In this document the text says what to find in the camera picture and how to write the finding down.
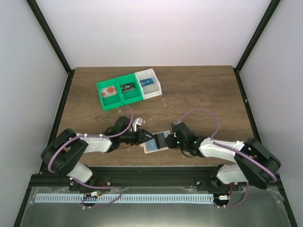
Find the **pink leather card holder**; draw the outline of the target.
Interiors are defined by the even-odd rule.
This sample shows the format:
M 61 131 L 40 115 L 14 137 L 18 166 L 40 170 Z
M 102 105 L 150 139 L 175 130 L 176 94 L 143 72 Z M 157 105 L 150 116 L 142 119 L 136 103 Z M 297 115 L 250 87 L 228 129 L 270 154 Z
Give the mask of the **pink leather card holder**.
M 163 151 L 169 149 L 168 147 L 162 148 L 162 149 L 157 149 L 155 139 L 153 138 L 152 140 L 146 142 L 143 144 L 143 149 L 145 154 L 150 154 L 153 152 L 158 152 L 158 151 Z

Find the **black VIP card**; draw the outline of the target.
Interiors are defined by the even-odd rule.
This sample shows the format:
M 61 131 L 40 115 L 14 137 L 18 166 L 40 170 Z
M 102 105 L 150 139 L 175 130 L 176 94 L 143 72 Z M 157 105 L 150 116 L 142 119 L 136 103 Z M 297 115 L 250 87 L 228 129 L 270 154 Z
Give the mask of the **black VIP card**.
M 154 135 L 154 139 L 155 139 L 157 149 L 166 148 L 168 146 L 166 141 L 165 141 L 167 136 L 168 136 L 168 133 L 166 131 L 159 132 L 159 133 L 156 133 Z

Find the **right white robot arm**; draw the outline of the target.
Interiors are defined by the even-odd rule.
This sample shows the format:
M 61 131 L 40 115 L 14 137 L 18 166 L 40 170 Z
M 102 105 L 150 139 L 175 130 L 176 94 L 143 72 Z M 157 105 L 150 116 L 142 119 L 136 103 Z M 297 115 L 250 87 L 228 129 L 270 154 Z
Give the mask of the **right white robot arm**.
M 178 148 L 193 157 L 214 157 L 232 162 L 215 172 L 215 182 L 221 184 L 247 182 L 266 189 L 276 182 L 281 162 L 258 140 L 222 141 L 212 137 L 196 136 L 183 122 L 172 126 L 172 134 L 165 137 L 169 148 Z

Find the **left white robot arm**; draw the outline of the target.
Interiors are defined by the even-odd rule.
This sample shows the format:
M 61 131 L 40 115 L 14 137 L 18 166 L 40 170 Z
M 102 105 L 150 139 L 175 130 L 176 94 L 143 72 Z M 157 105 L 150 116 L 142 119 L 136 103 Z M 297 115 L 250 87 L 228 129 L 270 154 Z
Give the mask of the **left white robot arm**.
M 138 146 L 154 139 L 154 135 L 140 128 L 142 122 L 142 118 L 133 120 L 121 116 L 113 127 L 98 135 L 65 129 L 42 151 L 41 158 L 49 172 L 87 183 L 93 177 L 93 172 L 80 162 L 82 155 L 90 152 L 109 153 L 122 143 Z

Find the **black card in bin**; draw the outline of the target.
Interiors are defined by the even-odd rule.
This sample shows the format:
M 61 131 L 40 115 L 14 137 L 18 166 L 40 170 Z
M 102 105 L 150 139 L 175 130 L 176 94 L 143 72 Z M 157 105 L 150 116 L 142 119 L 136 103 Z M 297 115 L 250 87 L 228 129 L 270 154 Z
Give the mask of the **black card in bin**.
M 135 89 L 135 84 L 133 82 L 122 84 L 120 85 L 120 89 L 122 92 L 131 91 Z

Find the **blue card in bin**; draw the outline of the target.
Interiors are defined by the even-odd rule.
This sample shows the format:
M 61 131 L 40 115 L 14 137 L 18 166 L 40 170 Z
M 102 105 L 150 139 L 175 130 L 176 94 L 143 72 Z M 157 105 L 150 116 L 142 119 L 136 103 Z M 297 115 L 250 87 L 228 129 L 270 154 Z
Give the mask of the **blue card in bin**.
M 153 85 L 154 81 L 152 78 L 146 78 L 146 79 L 140 80 L 140 84 L 142 87 L 145 87 L 145 86 Z

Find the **red dotted card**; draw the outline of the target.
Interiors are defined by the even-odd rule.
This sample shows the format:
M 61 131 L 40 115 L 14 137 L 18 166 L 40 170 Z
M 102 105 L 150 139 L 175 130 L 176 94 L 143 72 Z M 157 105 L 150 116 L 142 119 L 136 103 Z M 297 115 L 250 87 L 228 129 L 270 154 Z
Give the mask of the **red dotted card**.
M 117 95 L 117 89 L 115 86 L 109 86 L 106 88 L 102 88 L 100 91 L 101 91 L 102 98 L 107 98 L 107 97 Z

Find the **middle green bin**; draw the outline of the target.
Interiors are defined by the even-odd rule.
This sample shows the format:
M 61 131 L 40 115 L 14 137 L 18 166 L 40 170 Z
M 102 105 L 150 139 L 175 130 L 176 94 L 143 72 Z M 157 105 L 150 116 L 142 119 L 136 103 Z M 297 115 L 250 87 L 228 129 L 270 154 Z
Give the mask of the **middle green bin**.
M 116 82 L 124 105 L 143 100 L 143 92 L 134 73 L 117 77 Z

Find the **green bin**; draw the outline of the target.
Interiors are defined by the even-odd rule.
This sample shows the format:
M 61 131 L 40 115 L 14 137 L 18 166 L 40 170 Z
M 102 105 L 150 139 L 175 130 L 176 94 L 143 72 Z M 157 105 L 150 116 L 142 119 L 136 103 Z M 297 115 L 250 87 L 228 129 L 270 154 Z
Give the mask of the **green bin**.
M 121 92 L 116 79 L 109 79 L 97 83 L 99 99 L 103 110 L 108 111 L 123 105 Z
M 124 105 L 143 100 L 143 92 L 134 73 L 117 77 L 116 82 Z

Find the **left green bin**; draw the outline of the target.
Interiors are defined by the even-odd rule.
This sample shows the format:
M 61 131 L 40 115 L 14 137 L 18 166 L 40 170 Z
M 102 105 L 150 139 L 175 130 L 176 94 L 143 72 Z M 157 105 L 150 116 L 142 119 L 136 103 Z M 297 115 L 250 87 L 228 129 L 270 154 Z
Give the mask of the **left green bin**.
M 123 105 L 121 92 L 116 79 L 109 79 L 97 83 L 99 99 L 103 110 L 108 111 Z

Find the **white bin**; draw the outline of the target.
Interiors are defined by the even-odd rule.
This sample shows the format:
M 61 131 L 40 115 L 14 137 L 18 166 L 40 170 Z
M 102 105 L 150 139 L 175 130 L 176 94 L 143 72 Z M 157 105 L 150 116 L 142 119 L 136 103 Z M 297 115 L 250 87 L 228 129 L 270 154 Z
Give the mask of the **white bin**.
M 162 95 L 160 82 L 153 69 L 134 73 L 142 91 L 143 99 L 150 99 Z

